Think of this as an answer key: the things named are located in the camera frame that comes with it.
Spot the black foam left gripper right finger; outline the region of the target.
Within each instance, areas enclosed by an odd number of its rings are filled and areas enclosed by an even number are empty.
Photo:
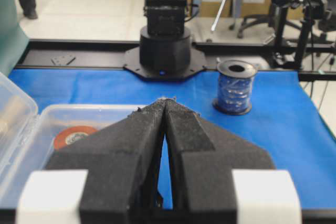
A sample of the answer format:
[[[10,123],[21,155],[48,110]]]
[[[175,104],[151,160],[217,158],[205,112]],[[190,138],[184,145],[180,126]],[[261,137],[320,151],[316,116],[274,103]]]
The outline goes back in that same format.
[[[268,152],[165,101],[174,205],[190,223],[301,223],[288,171]]]

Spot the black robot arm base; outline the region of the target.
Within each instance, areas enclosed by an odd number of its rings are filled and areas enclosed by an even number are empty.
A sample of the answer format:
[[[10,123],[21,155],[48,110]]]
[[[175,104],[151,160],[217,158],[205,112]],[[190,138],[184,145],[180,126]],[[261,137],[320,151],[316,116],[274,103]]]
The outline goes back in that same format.
[[[187,0],[144,0],[146,26],[139,46],[127,50],[123,67],[148,80],[183,80],[206,69],[185,26]]]

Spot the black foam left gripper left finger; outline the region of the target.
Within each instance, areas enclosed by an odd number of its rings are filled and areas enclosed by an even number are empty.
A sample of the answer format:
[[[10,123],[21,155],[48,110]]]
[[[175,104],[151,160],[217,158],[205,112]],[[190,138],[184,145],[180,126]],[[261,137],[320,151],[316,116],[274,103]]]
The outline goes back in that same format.
[[[17,223],[130,223],[150,195],[166,102],[132,112],[55,151],[27,180]]]

